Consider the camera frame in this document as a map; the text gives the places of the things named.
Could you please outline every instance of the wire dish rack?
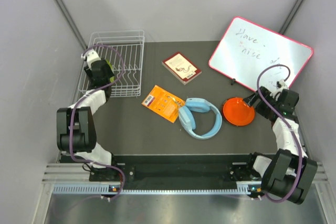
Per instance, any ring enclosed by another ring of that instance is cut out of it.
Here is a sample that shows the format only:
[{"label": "wire dish rack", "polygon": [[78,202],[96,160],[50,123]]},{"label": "wire dish rack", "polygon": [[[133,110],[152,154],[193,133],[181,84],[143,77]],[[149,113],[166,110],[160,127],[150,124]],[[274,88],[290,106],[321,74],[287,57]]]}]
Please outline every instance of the wire dish rack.
[{"label": "wire dish rack", "polygon": [[[111,46],[124,59],[125,73],[112,85],[110,97],[138,97],[141,94],[141,74],[144,48],[144,31],[103,31],[91,35],[89,47],[97,44]],[[100,58],[108,60],[112,65],[114,78],[119,76],[122,66],[116,52],[107,48],[95,49]],[[89,80],[82,68],[78,90],[85,93],[89,89]]]}]

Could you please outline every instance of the orange bowl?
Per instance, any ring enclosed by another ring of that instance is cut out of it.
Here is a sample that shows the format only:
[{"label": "orange bowl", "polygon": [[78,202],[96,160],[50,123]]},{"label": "orange bowl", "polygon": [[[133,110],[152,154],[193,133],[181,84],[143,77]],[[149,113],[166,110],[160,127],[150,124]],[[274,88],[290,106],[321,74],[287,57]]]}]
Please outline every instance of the orange bowl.
[{"label": "orange bowl", "polygon": [[223,105],[225,119],[233,125],[245,126],[251,123],[255,116],[254,108],[249,107],[242,98],[233,97]]}]

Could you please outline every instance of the pink whiteboard frame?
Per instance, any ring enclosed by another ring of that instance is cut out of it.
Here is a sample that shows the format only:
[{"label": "pink whiteboard frame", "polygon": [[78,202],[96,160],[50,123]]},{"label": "pink whiteboard frame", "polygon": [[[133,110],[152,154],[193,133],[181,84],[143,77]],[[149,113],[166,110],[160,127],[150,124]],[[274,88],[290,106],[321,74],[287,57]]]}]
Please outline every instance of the pink whiteboard frame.
[{"label": "pink whiteboard frame", "polygon": [[[216,53],[216,51],[217,51],[217,49],[218,49],[218,47],[219,47],[219,44],[220,44],[220,43],[222,42],[222,40],[224,39],[224,37],[225,37],[227,31],[230,29],[230,26],[231,26],[232,22],[233,22],[236,18],[240,18],[240,19],[242,19],[242,20],[245,20],[245,21],[247,21],[247,22],[249,22],[249,23],[251,23],[251,24],[253,24],[253,25],[259,26],[259,27],[262,28],[262,29],[265,29],[265,30],[270,31],[270,32],[272,32],[272,33],[274,33],[274,34],[280,35],[281,37],[283,37],[283,38],[285,38],[285,39],[289,39],[289,40],[291,40],[291,41],[293,41],[293,42],[295,42],[295,43],[297,43],[297,44],[299,44],[299,45],[302,45],[302,46],[304,46],[304,47],[307,47],[307,48],[309,48],[309,49],[311,50],[311,54],[310,54],[310,56],[308,57],[308,59],[307,59],[307,60],[305,61],[305,63],[303,64],[302,68],[300,68],[299,72],[298,72],[297,75],[294,77],[292,83],[289,85],[289,88],[290,88],[290,87],[292,86],[292,84],[294,83],[294,81],[296,80],[296,78],[297,78],[297,77],[299,76],[299,74],[301,73],[301,71],[303,70],[303,68],[304,68],[304,67],[306,66],[306,64],[308,63],[309,59],[312,57],[312,55],[313,55],[313,53],[314,53],[314,50],[313,50],[311,47],[309,47],[309,46],[307,46],[307,45],[305,45],[305,44],[302,44],[302,43],[300,43],[300,42],[298,42],[298,41],[296,41],[296,40],[294,40],[294,39],[291,39],[291,38],[288,38],[288,37],[286,37],[286,36],[284,36],[284,35],[281,35],[281,34],[275,32],[275,31],[272,31],[272,30],[270,30],[270,29],[268,29],[268,28],[266,28],[266,27],[263,27],[263,26],[261,26],[261,25],[259,25],[259,24],[256,24],[256,23],[254,23],[254,22],[252,22],[252,21],[249,21],[248,19],[242,18],[242,17],[240,17],[240,16],[236,16],[236,17],[234,17],[234,18],[232,19],[232,21],[231,21],[229,27],[226,29],[226,31],[225,31],[225,33],[224,33],[224,35],[223,35],[223,37],[222,37],[222,39],[221,39],[220,42],[218,43],[218,46],[216,47],[214,53],[211,55],[211,58],[210,58],[210,60],[209,60],[209,62],[208,62],[209,67],[211,67],[212,69],[216,70],[217,72],[219,72],[219,73],[225,75],[226,77],[229,77],[230,79],[233,78],[233,77],[228,76],[227,74],[221,72],[220,70],[218,70],[218,69],[216,69],[216,68],[210,66],[210,61],[211,61],[211,59],[213,58],[214,54]],[[252,88],[250,88],[250,87],[248,87],[248,86],[242,84],[242,83],[239,82],[239,81],[236,81],[236,82],[239,83],[240,85],[242,85],[242,86],[248,88],[249,90],[255,91],[255,90],[253,90]]]}]

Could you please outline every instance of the book cover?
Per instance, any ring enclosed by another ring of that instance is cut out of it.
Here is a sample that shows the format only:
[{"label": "book cover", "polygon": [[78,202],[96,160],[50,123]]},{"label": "book cover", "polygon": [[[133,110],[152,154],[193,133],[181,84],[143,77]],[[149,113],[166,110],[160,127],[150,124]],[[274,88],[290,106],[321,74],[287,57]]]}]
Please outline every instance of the book cover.
[{"label": "book cover", "polygon": [[141,104],[174,123],[178,117],[178,109],[184,106],[185,101],[155,85]]},{"label": "book cover", "polygon": [[180,52],[163,60],[162,64],[185,85],[202,73],[195,64]]}]

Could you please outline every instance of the gray wall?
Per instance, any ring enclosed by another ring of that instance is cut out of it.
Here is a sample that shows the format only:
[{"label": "gray wall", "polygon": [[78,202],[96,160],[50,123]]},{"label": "gray wall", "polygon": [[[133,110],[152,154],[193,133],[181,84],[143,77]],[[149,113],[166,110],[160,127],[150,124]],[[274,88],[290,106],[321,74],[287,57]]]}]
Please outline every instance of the gray wall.
[{"label": "gray wall", "polygon": [[300,127],[313,157],[322,161],[336,194],[336,1],[306,0],[287,36],[314,49],[292,88],[300,93]]},{"label": "gray wall", "polygon": [[295,0],[64,0],[86,42],[143,29],[147,41],[219,40],[234,16],[279,30]]},{"label": "gray wall", "polygon": [[53,0],[0,0],[0,222],[28,223],[81,48]]}]

